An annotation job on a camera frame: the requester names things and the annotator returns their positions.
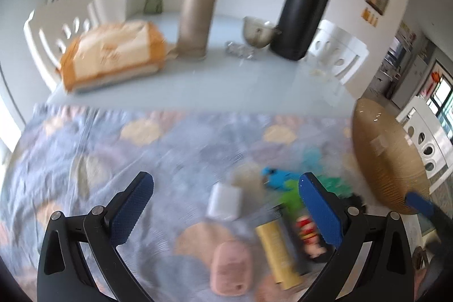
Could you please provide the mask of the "red black toy figurine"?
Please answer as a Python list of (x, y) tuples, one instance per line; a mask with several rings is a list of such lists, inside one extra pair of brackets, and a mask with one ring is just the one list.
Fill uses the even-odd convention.
[(322, 246), (316, 224), (311, 217), (306, 215), (298, 217), (296, 226), (304, 251), (310, 259), (314, 260), (327, 254), (327, 249)]

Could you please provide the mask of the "teal translucent toy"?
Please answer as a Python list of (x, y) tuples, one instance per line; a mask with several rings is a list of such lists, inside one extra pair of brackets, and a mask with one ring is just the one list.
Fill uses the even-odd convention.
[(351, 187), (340, 177), (320, 175), (317, 177), (326, 191), (334, 193), (339, 198), (348, 198), (352, 194)]

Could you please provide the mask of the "black rectangular box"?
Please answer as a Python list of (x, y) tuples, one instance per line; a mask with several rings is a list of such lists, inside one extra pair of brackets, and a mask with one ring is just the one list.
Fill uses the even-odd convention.
[(280, 204), (273, 207), (273, 213), (283, 233), (283, 240), (287, 246), (289, 255), (295, 261), (295, 269), (299, 275), (305, 275), (311, 272), (311, 264), (325, 264), (332, 257), (334, 251), (333, 246), (325, 242), (317, 229), (322, 246), (327, 249), (327, 254), (314, 260), (310, 259), (304, 251), (302, 240), (298, 235), (296, 222), (292, 221), (288, 209), (283, 204)]

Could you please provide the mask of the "light blue translucent toy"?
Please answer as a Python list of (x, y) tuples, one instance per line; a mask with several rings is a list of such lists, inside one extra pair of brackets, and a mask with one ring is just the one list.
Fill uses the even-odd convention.
[(301, 169), (303, 172), (312, 172), (314, 175), (324, 175), (326, 173), (320, 148), (311, 147), (303, 151)]

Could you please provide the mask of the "yellow rectangular stick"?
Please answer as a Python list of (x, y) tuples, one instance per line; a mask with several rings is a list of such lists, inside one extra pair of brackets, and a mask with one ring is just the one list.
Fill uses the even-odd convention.
[(295, 269), (295, 261), (289, 255), (283, 240), (283, 233), (276, 220), (256, 227), (267, 262), (273, 274), (274, 281), (282, 290), (289, 290), (302, 283), (302, 277)]

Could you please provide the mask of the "green translucent toy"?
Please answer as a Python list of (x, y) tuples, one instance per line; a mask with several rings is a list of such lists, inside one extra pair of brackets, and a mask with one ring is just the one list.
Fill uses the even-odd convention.
[(305, 205), (299, 194), (299, 182), (294, 179), (286, 180), (283, 183), (283, 193), (279, 198), (289, 212), (299, 213), (305, 208)]

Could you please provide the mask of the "pink oval case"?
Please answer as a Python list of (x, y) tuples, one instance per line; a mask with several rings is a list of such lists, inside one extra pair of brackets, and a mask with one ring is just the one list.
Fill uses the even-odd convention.
[(247, 293), (253, 281), (253, 257), (242, 241), (226, 241), (217, 246), (210, 267), (210, 289), (223, 297)]

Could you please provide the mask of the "white earbuds case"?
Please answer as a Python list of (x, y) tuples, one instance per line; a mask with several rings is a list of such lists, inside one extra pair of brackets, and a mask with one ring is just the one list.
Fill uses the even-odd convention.
[(232, 222), (240, 217), (243, 190), (234, 185), (217, 182), (211, 190), (207, 217), (222, 222)]

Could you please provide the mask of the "white chair far right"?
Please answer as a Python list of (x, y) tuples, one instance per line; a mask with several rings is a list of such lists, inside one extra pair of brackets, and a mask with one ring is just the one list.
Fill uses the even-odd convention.
[(446, 169), (429, 188), (432, 195), (452, 174), (452, 143), (421, 97), (413, 97), (396, 117), (415, 144), (429, 180)]

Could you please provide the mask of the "white chair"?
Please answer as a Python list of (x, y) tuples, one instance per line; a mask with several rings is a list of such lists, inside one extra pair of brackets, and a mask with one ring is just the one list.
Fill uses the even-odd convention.
[(429, 188), (432, 195), (452, 174), (452, 143), (421, 97), (413, 97), (396, 117), (415, 144), (429, 180), (446, 169)]
[(345, 85), (363, 65), (369, 50), (361, 40), (323, 19), (305, 56), (314, 67)]
[(58, 0), (33, 10), (23, 30), (41, 79), (53, 92), (61, 82), (61, 57), (77, 37), (100, 25), (95, 0)]

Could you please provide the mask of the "floral patterned table cloth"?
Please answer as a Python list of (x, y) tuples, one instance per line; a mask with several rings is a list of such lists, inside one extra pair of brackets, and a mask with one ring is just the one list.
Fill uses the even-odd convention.
[[(37, 297), (39, 258), (55, 211), (81, 215), (150, 173), (155, 192), (119, 248), (144, 289), (158, 301), (215, 301), (207, 268), (214, 249), (246, 241), (254, 256), (246, 301), (294, 301), (320, 271), (291, 290), (276, 285), (255, 231), (278, 192), (261, 182), (265, 167), (302, 172), (302, 153), (318, 147), (324, 176), (340, 177), (375, 214), (374, 197), (352, 145), (352, 119), (186, 111), (128, 112), (85, 106), (36, 106), (1, 189), (1, 259), (30, 298)], [(243, 190), (232, 222), (207, 217), (212, 187)]]

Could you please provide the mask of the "small metal bowl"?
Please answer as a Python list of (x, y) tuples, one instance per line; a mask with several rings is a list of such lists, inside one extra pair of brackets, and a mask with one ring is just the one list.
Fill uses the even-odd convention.
[(243, 19), (243, 38), (246, 43), (256, 49), (267, 47), (276, 34), (276, 25), (273, 22), (246, 16)]

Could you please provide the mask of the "orange tissue paper pack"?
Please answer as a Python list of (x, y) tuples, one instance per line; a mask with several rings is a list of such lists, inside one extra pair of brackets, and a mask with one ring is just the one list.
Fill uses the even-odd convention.
[(152, 22), (104, 24), (75, 38), (61, 57), (68, 93), (100, 87), (164, 68), (171, 50)]

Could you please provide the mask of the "white chair left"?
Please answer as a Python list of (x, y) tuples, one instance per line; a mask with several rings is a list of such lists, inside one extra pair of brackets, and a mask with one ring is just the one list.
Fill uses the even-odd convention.
[(61, 57), (77, 37), (100, 25), (95, 0), (58, 0), (33, 10), (23, 30), (41, 79), (53, 92), (61, 82)]

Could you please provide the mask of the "gold thermos flask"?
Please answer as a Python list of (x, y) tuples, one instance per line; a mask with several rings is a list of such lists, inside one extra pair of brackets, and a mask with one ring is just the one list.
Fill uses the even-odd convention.
[(204, 59), (217, 0), (182, 0), (177, 51), (181, 57)]

